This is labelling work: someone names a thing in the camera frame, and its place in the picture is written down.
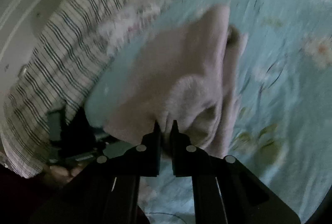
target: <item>black wire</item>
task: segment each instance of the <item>black wire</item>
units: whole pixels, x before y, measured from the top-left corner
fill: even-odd
[[[161,215],[175,216],[175,217],[181,219],[185,224],[187,224],[187,222],[185,222],[183,218],[181,218],[181,217],[179,217],[179,216],[177,216],[177,215],[168,214],[168,213],[147,213],[147,215],[148,215],[148,214],[161,214]]]

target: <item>towel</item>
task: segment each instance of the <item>towel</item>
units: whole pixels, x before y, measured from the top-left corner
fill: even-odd
[[[192,144],[225,156],[239,107],[236,66],[247,43],[247,35],[228,25],[229,13],[213,6],[198,21],[150,40],[104,131],[140,144],[157,120],[167,144],[177,120]]]

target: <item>bed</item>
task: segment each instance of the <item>bed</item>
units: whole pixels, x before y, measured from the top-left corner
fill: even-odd
[[[305,223],[332,184],[331,0],[166,1],[161,15],[99,75],[85,101],[90,125],[103,126],[117,108],[132,62],[150,34],[196,20],[213,4],[229,4],[230,23],[249,33],[238,69],[241,109],[229,153]],[[130,146],[110,144],[105,154],[116,156]],[[195,222],[191,180],[174,178],[170,162],[162,162],[157,179],[142,182],[147,195],[139,204],[151,223]]]

